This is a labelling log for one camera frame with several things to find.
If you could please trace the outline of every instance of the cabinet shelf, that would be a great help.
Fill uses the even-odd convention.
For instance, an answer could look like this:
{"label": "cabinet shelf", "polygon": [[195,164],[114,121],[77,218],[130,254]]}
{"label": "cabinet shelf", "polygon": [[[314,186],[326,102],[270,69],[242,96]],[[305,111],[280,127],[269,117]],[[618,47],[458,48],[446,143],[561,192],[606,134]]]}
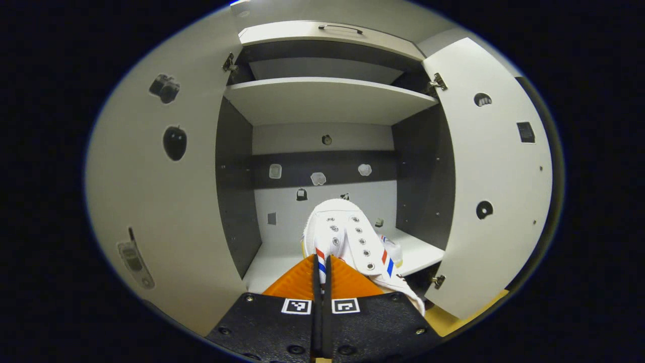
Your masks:
{"label": "cabinet shelf", "polygon": [[393,125],[438,101],[380,83],[327,77],[273,78],[227,86],[224,96],[253,125],[346,122]]}

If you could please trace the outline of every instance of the metal hinge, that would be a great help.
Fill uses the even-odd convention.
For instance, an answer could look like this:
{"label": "metal hinge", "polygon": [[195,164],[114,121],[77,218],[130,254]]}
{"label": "metal hinge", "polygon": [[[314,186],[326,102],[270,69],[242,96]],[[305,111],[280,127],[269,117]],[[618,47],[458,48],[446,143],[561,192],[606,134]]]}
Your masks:
{"label": "metal hinge", "polygon": [[441,78],[441,75],[439,73],[435,73],[435,80],[428,82],[428,86],[426,87],[425,94],[430,94],[432,96],[437,95],[437,90],[435,88],[441,88],[441,90],[447,90],[448,86],[446,86],[446,83],[443,81]]}
{"label": "metal hinge", "polygon": [[234,57],[235,56],[233,55],[233,53],[228,54],[228,58],[226,58],[226,61],[222,65],[222,69],[224,71],[229,70],[229,71],[231,71],[231,73],[236,73],[239,70],[240,67],[233,64],[233,58]]}
{"label": "metal hinge", "polygon": [[446,280],[446,277],[444,275],[440,275],[439,277],[433,277],[430,280],[430,285],[432,285],[432,283],[434,282],[435,283],[435,289],[439,290],[439,288],[441,288],[441,285],[443,285],[443,282],[445,280]]}

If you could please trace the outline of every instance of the orange gripper pad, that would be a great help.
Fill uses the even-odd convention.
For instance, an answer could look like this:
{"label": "orange gripper pad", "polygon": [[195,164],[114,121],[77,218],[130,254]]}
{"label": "orange gripper pad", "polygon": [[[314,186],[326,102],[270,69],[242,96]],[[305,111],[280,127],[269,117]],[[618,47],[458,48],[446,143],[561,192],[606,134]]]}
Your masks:
{"label": "orange gripper pad", "polygon": [[[331,256],[332,259],[332,298],[359,298],[383,294],[370,279],[354,270],[345,261]],[[313,300],[313,263],[316,255],[300,261],[276,280],[263,293],[268,296]]]}
{"label": "orange gripper pad", "polygon": [[280,298],[313,300],[313,261],[315,254],[305,258],[280,276],[263,295]]}
{"label": "orange gripper pad", "polygon": [[383,294],[369,278],[351,268],[345,261],[332,259],[332,298],[360,298]]}

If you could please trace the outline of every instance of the camera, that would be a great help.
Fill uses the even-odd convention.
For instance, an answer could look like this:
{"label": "camera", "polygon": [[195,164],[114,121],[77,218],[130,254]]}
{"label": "camera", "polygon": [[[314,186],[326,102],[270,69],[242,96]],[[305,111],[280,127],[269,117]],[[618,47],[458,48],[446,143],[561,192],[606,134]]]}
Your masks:
{"label": "camera", "polygon": [[179,93],[179,84],[172,77],[159,74],[150,85],[150,93],[159,96],[164,104],[171,103]]}

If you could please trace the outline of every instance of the drawer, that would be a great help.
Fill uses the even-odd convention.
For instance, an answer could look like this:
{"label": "drawer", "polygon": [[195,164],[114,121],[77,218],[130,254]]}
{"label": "drawer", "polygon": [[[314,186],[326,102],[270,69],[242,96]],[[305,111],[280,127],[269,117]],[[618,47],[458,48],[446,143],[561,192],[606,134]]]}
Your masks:
{"label": "drawer", "polygon": [[289,40],[326,40],[354,43],[387,50],[423,61],[421,51],[405,39],[360,26],[320,21],[280,21],[245,28],[239,34],[242,46]]}

